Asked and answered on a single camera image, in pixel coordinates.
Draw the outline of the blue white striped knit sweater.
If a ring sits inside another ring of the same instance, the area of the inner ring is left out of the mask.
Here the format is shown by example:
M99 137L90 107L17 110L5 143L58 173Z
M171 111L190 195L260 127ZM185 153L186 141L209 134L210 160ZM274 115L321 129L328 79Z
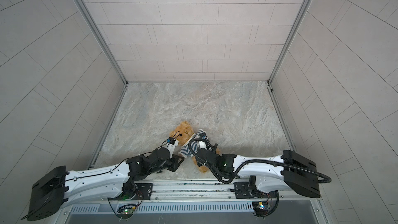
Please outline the blue white striped knit sweater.
M205 132L205 131L202 129L199 129L198 132ZM199 141L199 139L196 138L197 133L193 134L188 139L188 141L181 147L181 149L178 153L180 156L182 156L184 158L194 157L194 153L197 153L199 151L200 148L198 148L198 145L197 145L197 141Z

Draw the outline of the tan plush teddy bear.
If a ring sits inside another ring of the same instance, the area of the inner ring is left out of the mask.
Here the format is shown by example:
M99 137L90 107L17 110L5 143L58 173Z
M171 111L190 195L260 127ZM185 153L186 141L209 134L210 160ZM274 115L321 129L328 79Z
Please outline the tan plush teddy bear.
M182 121L179 126L177 126L174 131L170 133L170 137L175 138L178 140L178 145L181 147L188 141L188 139L193 135L194 129L188 123L187 121ZM197 163L197 158L194 157L187 157L187 158L192 158L194 165L199 169L201 173L206 173L209 171L209 169L206 166L198 165Z

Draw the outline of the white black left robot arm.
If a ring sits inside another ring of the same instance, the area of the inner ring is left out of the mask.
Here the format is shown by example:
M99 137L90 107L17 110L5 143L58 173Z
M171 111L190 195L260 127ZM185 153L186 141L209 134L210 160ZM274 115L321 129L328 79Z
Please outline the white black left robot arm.
M137 181L164 170L175 172L184 157L173 148L159 148L148 156L127 158L117 165L86 171L68 171L65 166L52 169L32 186L29 222L45 219L60 209L80 202L109 199L136 200L150 198L148 189L140 189Z

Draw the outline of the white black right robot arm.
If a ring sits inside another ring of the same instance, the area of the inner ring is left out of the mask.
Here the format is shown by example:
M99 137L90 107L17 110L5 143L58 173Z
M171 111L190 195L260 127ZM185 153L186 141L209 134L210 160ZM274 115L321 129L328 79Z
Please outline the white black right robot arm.
M199 164L206 166L219 182L230 184L235 178L254 177L257 191L293 190L308 198L320 198L319 184L328 182L317 172L316 164L306 157L284 150L281 156L250 158L235 154L219 155L201 148L194 154Z

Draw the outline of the left green circuit board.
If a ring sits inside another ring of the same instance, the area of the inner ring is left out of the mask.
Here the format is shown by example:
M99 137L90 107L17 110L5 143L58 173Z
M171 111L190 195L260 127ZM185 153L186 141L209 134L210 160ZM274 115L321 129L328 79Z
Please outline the left green circuit board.
M121 215L133 215L136 209L137 209L137 205L136 204L123 205L123 206L118 208L118 214L121 214Z

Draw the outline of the green circuit board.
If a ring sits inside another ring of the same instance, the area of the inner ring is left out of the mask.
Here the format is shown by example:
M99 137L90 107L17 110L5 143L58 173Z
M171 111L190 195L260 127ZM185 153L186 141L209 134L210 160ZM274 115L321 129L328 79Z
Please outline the green circuit board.
M254 215L256 216L265 216L268 214L269 211L269 204L268 202L252 202L252 208L254 210Z
M136 209L137 209L137 205L136 204L123 205L123 206L118 208L118 214L121 214L121 215L133 215Z

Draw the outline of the white ventilation grille strip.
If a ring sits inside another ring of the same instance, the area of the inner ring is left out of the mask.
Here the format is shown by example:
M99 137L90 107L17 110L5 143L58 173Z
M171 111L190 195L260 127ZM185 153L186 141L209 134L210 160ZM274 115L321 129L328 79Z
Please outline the white ventilation grille strip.
M72 206L72 214L112 214L117 213L121 204L77 204ZM254 208L246 201L219 202L149 202L141 204L134 214L166 213L253 213Z

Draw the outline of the right green circuit board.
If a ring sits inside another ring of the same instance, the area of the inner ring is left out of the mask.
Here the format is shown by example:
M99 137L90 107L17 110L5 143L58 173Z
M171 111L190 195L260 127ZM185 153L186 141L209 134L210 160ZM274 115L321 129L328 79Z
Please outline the right green circuit board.
M269 211L269 204L268 202L252 202L252 208L254 210L254 215L256 216L265 216L268 214Z

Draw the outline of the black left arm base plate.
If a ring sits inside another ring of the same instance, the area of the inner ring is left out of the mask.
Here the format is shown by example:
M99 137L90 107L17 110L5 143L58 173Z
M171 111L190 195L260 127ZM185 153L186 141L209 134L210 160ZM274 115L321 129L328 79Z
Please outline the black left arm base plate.
M111 200L115 201L142 201L150 200L152 194L153 184L152 183L138 183L133 185L124 184L122 187L122 193L117 195Z

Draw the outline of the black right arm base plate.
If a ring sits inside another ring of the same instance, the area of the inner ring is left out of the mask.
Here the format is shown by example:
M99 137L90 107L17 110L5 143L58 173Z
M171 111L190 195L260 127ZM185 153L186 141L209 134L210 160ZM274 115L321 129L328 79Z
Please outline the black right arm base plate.
M275 191L264 193L257 189L255 183L250 181L235 182L233 192L236 199L276 199L277 193Z

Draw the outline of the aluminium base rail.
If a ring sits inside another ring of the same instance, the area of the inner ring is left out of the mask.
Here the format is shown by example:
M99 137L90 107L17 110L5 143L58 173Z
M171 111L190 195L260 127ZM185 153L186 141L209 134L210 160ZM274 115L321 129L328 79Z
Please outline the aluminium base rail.
M133 183L117 183L108 181L96 183L85 192L80 192L79 197L84 197L85 201L99 201L107 198L114 198L122 193L124 184L135 185L138 183L152 183L153 189L150 200L142 200L144 203L157 202L221 202L221 201L266 201L276 199L236 199L233 192L235 182L250 181L249 178L236 179L230 184L223 184L217 180L140 180ZM293 200L309 200L310 198L296 194L293 190L275 191L277 198Z

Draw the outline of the aluminium left corner post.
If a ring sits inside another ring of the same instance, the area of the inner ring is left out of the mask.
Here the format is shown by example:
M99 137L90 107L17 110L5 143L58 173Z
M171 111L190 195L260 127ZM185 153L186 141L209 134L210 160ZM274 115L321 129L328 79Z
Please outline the aluminium left corner post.
M101 47L102 51L104 52L105 56L108 58L112 66L115 68L117 74L121 78L124 86L128 85L128 81L126 80L120 66L118 65L115 57L113 56L109 46L107 45L103 35L101 34L97 24L95 23L93 17L89 13L89 9L87 8L85 2L83 0L73 0L76 4L77 8L79 9L80 13L82 14L83 19L87 23L88 27L90 28L94 38L98 42L99 46Z

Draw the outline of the aluminium corner post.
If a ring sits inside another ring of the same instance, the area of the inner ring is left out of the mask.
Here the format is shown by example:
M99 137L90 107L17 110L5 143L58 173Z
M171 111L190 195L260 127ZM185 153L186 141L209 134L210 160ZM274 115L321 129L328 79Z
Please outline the aluminium corner post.
M83 0L73 0L76 4L77 8L79 9L80 13L82 14L83 19L87 23L88 27L90 28L94 38L98 42L99 46L101 47L102 51L104 52L105 56L108 58L112 66L115 68L117 74L121 78L124 86L128 85L128 81L126 80L120 66L118 65L115 57L113 56L109 46L107 45L103 35L101 34L97 24L95 23L93 17L89 13L89 9L87 8L85 2Z
M309 7L311 5L311 2L312 2L312 0L303 0L303 3L302 3L302 5L301 5L301 7L300 7L300 9L299 9L299 11L297 13L297 16L296 16L296 18L294 20L292 28L291 28L291 30L289 32L288 37L287 37L287 40L286 40L285 44L283 45L281 53L280 53L280 55L278 57L278 60L276 62L276 65L275 65L275 67L274 67L274 69L273 69L273 71L271 73L270 79L268 80L268 84L269 85L271 85L273 83L273 81L275 80L276 75L277 75L280 67L282 66L283 60L284 60L285 56L287 55L287 52L288 52L288 50L289 50L289 48L290 48L290 46L291 46L291 44L292 44L292 42L294 40L294 37L297 34L298 29L299 29L299 27L300 27L300 25L301 25L301 23L302 23L302 21L303 21L303 19L305 17L305 14L307 13L307 11L308 11L308 9L309 9Z

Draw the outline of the aluminium right corner post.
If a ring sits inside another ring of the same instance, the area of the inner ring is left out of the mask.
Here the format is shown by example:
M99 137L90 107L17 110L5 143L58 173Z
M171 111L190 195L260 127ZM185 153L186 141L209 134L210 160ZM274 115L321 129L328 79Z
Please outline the aluminium right corner post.
M299 9L299 11L297 13L297 16L296 16L296 18L294 20L292 28L291 28L291 30L289 32L288 37L287 37L287 40L286 40L285 44L283 45L281 53L280 53L280 55L278 57L278 60L276 62L276 65L275 65L275 67L274 67L274 69L273 69L273 71L271 73L270 79L268 80L268 84L269 85L271 85L273 83L273 81L275 80L276 75L277 75L280 67L282 66L283 60L284 60L285 56L287 55L287 52L288 52L288 50L289 50L289 48L290 48L290 46L291 46L291 44L292 44L292 42L294 40L294 37L297 34L298 29L299 29L299 27L300 27L300 25L301 25L301 23L302 23L302 21L303 21L303 19L305 17L305 14L307 13L307 11L308 11L308 9L309 9L309 7L311 5L311 2L312 2L312 0L303 0L303 3L302 3L302 5L301 5L301 7L300 7L300 9Z

